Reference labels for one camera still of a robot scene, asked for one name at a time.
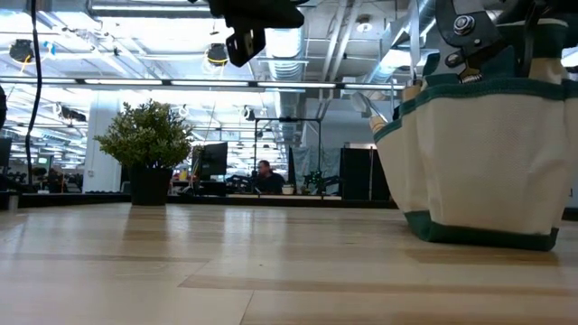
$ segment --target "man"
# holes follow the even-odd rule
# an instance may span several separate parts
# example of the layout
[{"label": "man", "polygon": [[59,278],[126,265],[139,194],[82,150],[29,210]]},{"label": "man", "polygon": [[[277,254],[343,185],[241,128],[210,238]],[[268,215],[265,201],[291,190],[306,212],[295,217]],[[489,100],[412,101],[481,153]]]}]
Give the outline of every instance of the man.
[{"label": "man", "polygon": [[271,170],[268,161],[259,162],[259,175],[256,179],[256,187],[263,194],[282,194],[285,179],[283,176]]}]

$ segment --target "black plant pot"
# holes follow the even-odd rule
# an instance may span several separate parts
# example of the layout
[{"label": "black plant pot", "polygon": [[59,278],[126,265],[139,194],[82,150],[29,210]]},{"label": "black plant pot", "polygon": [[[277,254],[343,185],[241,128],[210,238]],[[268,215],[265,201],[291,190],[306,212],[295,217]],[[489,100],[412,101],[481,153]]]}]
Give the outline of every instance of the black plant pot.
[{"label": "black plant pot", "polygon": [[129,177],[133,205],[165,205],[171,176],[170,169],[131,168]]}]

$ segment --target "black cable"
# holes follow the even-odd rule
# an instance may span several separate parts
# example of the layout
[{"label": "black cable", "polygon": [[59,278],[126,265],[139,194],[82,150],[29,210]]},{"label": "black cable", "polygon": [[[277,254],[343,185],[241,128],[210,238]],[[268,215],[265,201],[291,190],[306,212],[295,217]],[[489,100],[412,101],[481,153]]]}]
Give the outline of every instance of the black cable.
[{"label": "black cable", "polygon": [[28,185],[33,185],[33,162],[30,153],[30,133],[34,129],[34,122],[36,121],[36,114],[38,113],[38,106],[40,105],[40,98],[42,93],[42,65],[40,60],[40,45],[38,43],[38,32],[36,31],[36,0],[31,0],[30,16],[33,20],[33,43],[34,56],[36,57],[36,96],[34,97],[33,112],[30,116],[30,123],[28,124],[28,133],[26,134],[26,161],[28,162]]}]

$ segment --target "wooden tabletop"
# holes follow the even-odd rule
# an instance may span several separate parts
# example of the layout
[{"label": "wooden tabletop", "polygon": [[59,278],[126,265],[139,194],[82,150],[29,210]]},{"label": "wooden tabletop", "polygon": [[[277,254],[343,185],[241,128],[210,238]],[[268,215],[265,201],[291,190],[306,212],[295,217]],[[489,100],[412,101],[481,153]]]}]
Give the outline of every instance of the wooden tabletop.
[{"label": "wooden tabletop", "polygon": [[130,204],[0,214],[0,324],[578,324],[551,253],[425,243],[383,209]]}]

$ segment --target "small plant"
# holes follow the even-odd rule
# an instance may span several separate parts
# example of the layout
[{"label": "small plant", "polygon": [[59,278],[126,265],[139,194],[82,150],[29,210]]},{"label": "small plant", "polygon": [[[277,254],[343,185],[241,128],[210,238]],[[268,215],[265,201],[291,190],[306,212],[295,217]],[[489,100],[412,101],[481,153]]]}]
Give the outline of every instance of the small plant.
[{"label": "small plant", "polygon": [[124,103],[107,133],[94,139],[127,167],[171,169],[191,154],[192,126],[169,104],[150,99],[137,108]]}]

